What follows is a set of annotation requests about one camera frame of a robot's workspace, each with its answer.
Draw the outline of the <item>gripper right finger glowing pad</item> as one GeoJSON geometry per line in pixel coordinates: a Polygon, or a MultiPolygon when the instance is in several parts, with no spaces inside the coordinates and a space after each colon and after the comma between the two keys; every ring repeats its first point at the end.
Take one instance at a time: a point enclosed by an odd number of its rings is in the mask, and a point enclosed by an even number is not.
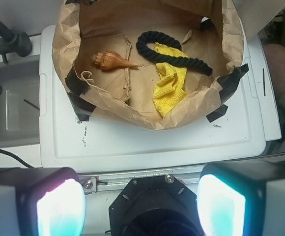
{"type": "Polygon", "coordinates": [[[211,162],[197,188],[207,236],[285,236],[285,162],[211,162]]]}

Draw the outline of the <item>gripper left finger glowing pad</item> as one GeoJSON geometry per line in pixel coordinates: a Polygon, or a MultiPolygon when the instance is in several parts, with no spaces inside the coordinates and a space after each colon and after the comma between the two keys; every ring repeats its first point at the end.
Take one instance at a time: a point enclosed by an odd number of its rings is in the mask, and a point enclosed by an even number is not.
{"type": "Polygon", "coordinates": [[[0,168],[0,236],[79,236],[85,214],[72,168],[0,168]]]}

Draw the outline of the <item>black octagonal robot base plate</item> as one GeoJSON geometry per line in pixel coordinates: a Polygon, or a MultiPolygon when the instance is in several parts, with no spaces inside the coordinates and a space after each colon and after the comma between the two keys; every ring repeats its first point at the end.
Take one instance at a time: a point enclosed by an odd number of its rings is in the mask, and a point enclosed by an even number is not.
{"type": "Polygon", "coordinates": [[[197,196],[180,183],[127,185],[109,207],[113,236],[202,236],[197,196]]]}

